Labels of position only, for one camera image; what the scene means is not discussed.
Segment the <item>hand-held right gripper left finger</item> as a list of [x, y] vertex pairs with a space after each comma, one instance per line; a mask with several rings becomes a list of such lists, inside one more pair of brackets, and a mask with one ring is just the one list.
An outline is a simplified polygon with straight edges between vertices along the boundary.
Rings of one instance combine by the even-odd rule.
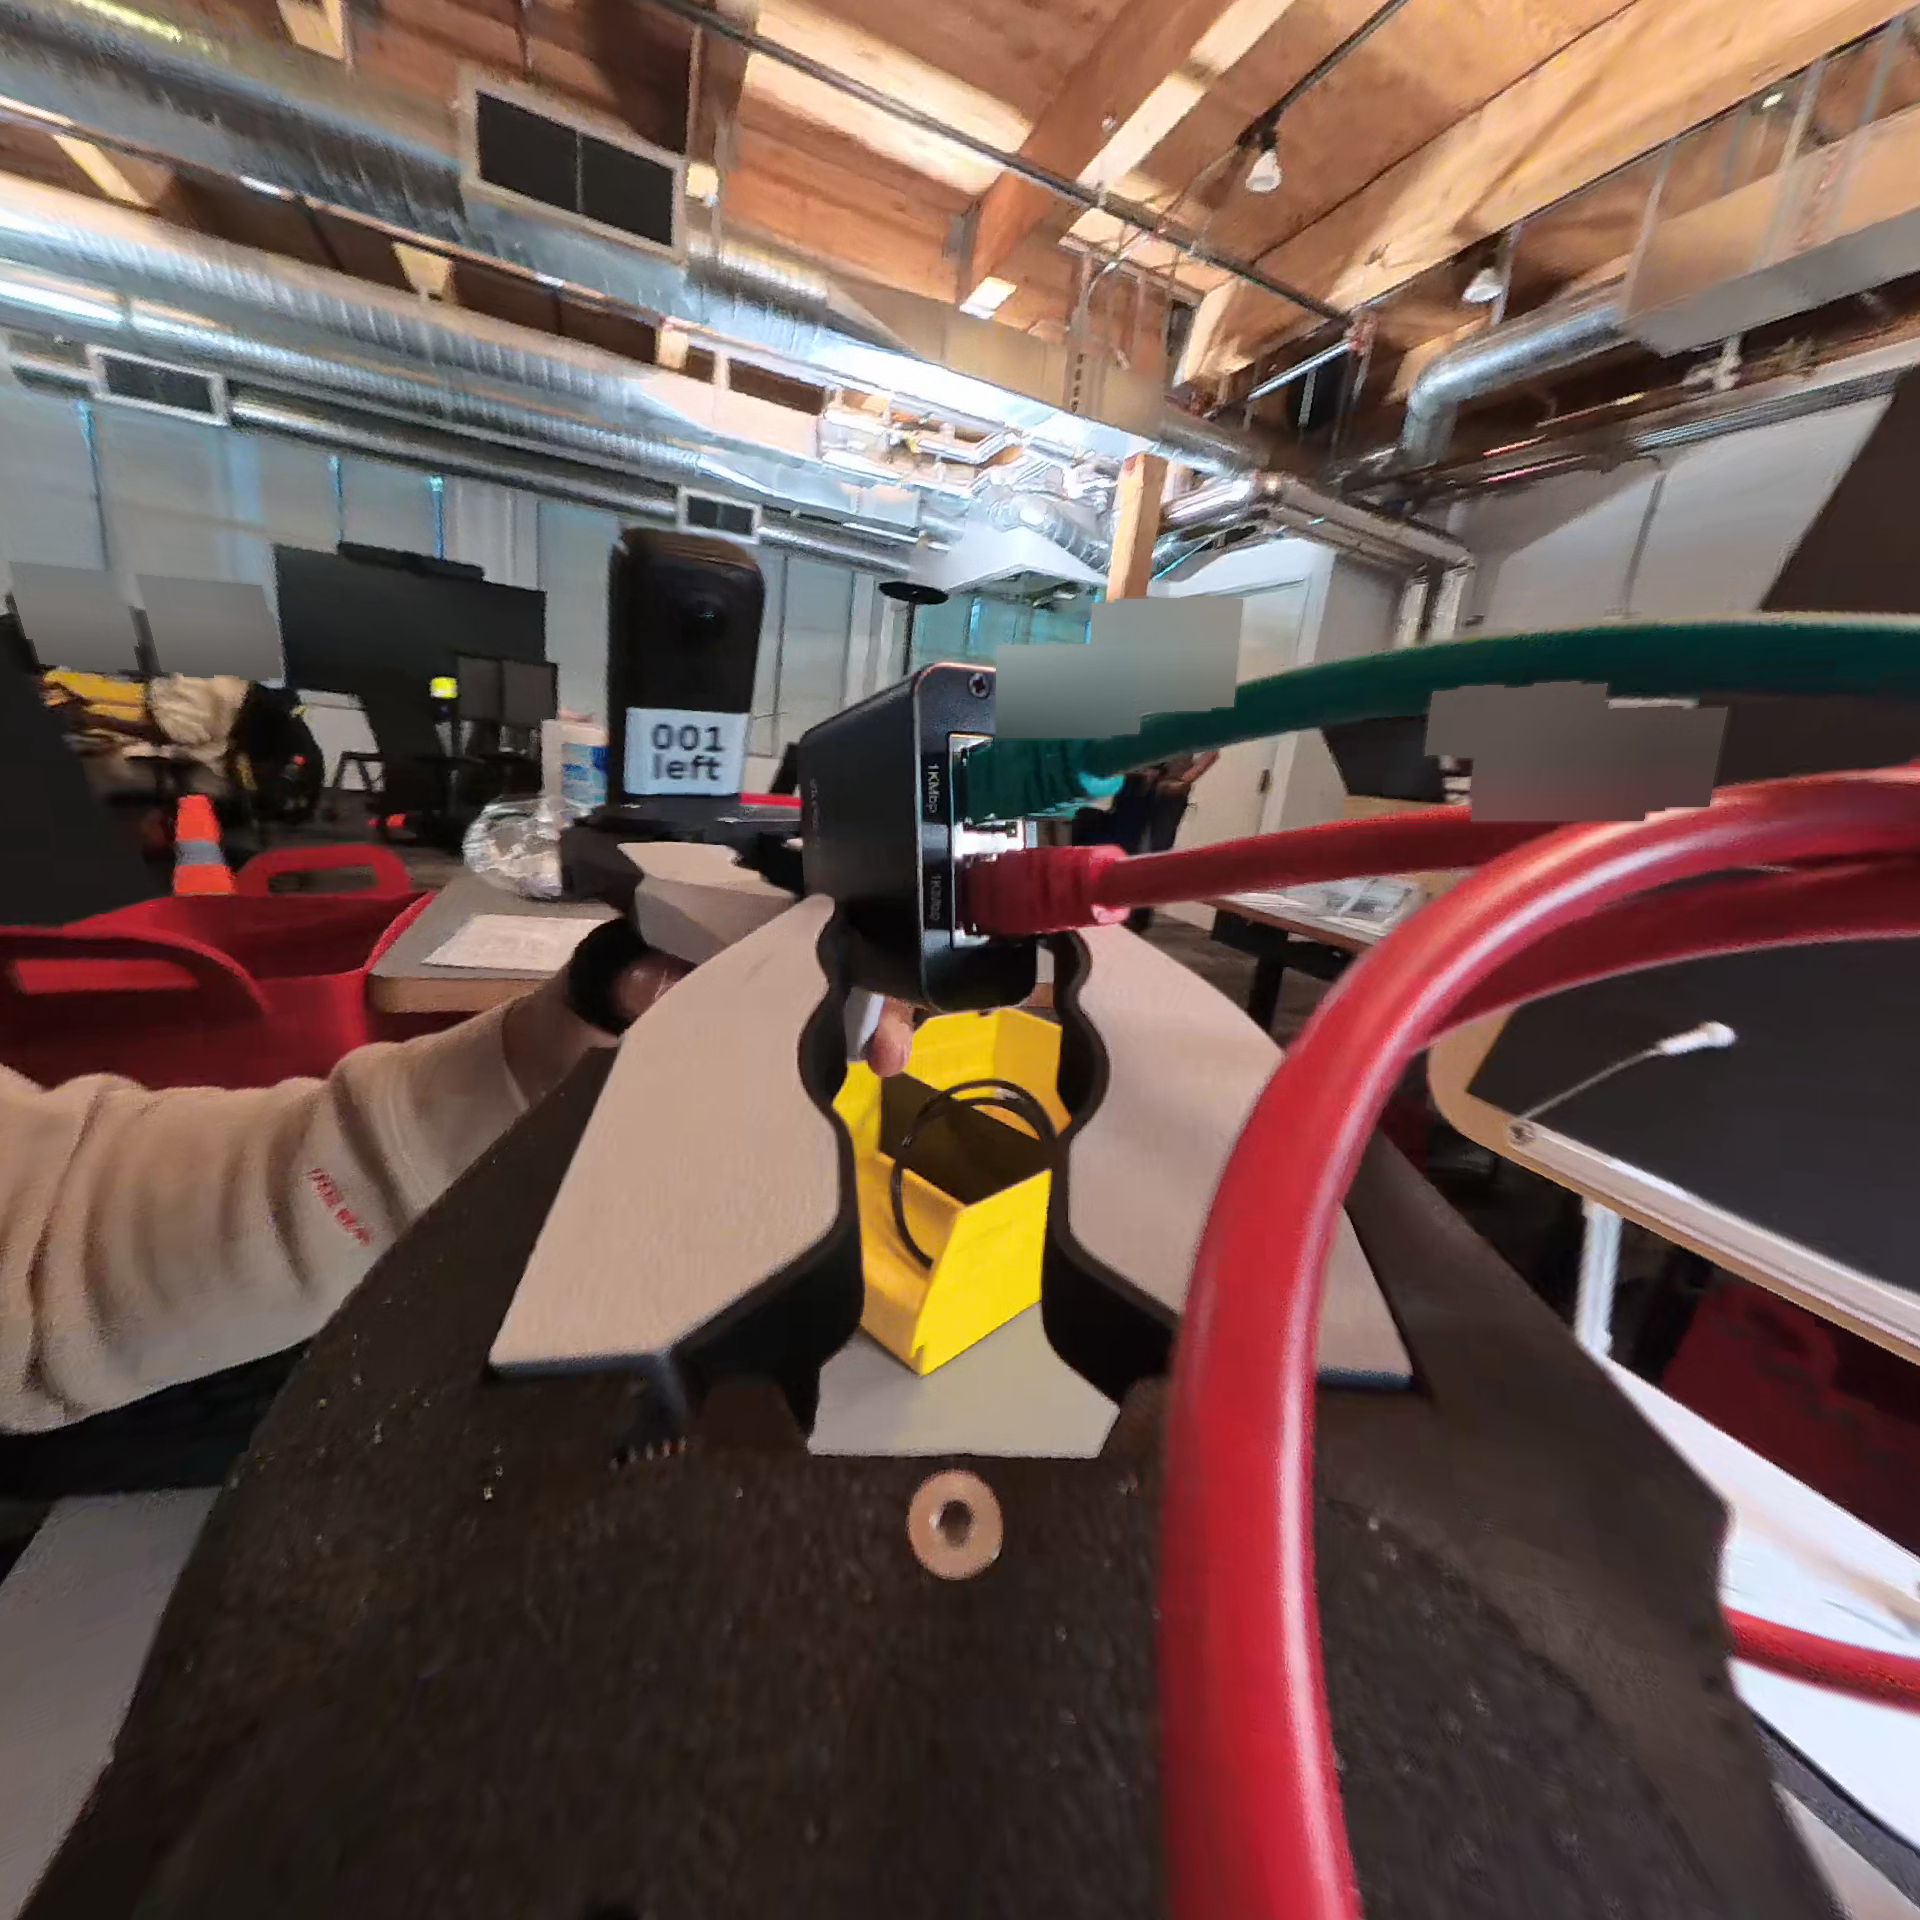
[[683, 975], [614, 1049], [490, 1350], [503, 1378], [623, 1374], [655, 1429], [763, 1380], [800, 1429], [864, 1310], [831, 1102], [848, 966], [829, 901]]

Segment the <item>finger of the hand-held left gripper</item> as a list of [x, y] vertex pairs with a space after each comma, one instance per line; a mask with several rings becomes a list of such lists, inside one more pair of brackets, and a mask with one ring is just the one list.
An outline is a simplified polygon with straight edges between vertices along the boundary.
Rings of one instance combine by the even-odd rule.
[[614, 850], [638, 876], [631, 924], [639, 942], [680, 964], [708, 962], [798, 902], [731, 848], [655, 838]]

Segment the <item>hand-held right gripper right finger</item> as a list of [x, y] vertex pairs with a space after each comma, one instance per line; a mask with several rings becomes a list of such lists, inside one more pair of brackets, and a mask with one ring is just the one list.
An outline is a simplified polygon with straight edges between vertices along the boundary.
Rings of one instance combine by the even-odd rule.
[[1055, 934], [1064, 1110], [1047, 1341], [1102, 1396], [1167, 1370], [1221, 1174], [1280, 1066], [1230, 996], [1127, 927]]

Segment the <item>black ethernet splitter box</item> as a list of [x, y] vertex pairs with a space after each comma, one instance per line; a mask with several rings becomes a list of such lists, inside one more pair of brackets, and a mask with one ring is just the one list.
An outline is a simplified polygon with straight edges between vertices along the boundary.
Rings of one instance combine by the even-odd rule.
[[967, 865], [1034, 846], [1024, 823], [962, 818], [967, 760], [994, 734], [994, 670], [932, 663], [800, 741], [804, 889], [834, 904], [851, 986], [934, 1014], [1019, 1006], [1036, 989], [1038, 937], [967, 918]]

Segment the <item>person's left forearm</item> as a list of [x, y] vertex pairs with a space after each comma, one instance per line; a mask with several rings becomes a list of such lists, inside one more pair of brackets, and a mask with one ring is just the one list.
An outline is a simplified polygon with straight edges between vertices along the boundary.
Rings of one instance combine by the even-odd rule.
[[3, 1082], [3, 1429], [284, 1353], [613, 1036], [557, 981], [326, 1077]]

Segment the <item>person's left hand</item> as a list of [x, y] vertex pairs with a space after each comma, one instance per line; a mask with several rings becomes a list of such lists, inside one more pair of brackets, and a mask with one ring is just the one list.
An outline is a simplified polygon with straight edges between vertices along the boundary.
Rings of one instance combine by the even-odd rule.
[[655, 950], [636, 956], [605, 973], [595, 989], [592, 1021], [608, 1036], [623, 1036], [642, 1018], [693, 966]]

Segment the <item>crumpled clear plastic bag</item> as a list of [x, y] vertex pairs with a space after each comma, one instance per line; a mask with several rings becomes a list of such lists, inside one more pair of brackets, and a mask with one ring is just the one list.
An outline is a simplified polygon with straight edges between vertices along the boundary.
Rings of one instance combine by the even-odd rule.
[[582, 816], [584, 808], [570, 799], [494, 799], [464, 829], [464, 868], [525, 901], [562, 901], [559, 840]]

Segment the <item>white paper sheet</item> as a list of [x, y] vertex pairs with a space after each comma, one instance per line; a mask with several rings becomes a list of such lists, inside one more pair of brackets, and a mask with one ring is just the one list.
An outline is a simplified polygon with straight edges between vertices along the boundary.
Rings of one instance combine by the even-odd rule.
[[492, 975], [554, 975], [603, 925], [603, 918], [554, 913], [475, 913], [438, 942], [423, 958], [423, 966]]

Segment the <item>yellow plastic bin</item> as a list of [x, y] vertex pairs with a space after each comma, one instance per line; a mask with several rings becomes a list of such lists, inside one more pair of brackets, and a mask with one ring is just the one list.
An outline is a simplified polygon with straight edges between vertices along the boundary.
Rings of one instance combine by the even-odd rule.
[[1060, 1030], [1030, 1012], [927, 1018], [908, 1066], [848, 1066], [860, 1326], [925, 1375], [1039, 1300]]

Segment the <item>large black screen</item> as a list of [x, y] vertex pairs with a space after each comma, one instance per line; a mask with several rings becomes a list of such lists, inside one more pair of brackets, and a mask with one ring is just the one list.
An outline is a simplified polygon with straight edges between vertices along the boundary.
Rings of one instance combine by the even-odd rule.
[[544, 594], [412, 551], [276, 544], [280, 681], [356, 695], [366, 684], [450, 679], [464, 655], [546, 661]]

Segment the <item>large vent grille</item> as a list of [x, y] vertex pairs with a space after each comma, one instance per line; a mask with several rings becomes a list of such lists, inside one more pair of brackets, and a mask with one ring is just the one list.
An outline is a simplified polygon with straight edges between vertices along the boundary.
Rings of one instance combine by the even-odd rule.
[[466, 202], [515, 208], [648, 256], [688, 256], [688, 159], [598, 112], [466, 69], [452, 104]]

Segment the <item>white door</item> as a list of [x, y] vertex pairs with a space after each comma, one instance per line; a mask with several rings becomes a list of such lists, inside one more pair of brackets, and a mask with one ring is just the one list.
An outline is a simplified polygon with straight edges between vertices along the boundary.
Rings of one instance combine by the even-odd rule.
[[1309, 665], [1323, 609], [1323, 581], [1303, 578], [1253, 590], [1238, 598], [1242, 686]]

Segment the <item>black tilted board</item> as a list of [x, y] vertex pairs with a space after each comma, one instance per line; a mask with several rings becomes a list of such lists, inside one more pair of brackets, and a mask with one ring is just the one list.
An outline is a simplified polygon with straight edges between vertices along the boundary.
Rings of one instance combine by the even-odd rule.
[[[1887, 399], [1574, 472], [1477, 518], [1488, 633], [1915, 613], [1915, 373]], [[1459, 1028], [1478, 1230], [1646, 1375], [1712, 1279], [1915, 1358], [1915, 942], [1690, 962]]]

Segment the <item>wooden post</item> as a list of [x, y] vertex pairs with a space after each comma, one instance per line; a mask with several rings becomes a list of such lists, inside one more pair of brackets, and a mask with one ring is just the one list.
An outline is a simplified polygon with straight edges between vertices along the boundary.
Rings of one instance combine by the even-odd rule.
[[1144, 596], [1154, 578], [1165, 480], [1167, 458], [1159, 452], [1136, 452], [1120, 465], [1114, 494], [1107, 604]]

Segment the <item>curved silver air duct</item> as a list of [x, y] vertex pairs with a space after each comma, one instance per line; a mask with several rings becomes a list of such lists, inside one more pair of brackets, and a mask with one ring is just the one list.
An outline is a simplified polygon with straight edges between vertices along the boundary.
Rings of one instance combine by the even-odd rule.
[[1576, 367], [1620, 346], [1622, 311], [1626, 280], [1614, 279], [1442, 349], [1408, 385], [1387, 470], [1414, 472], [1436, 465], [1448, 450], [1459, 413], [1470, 402]]

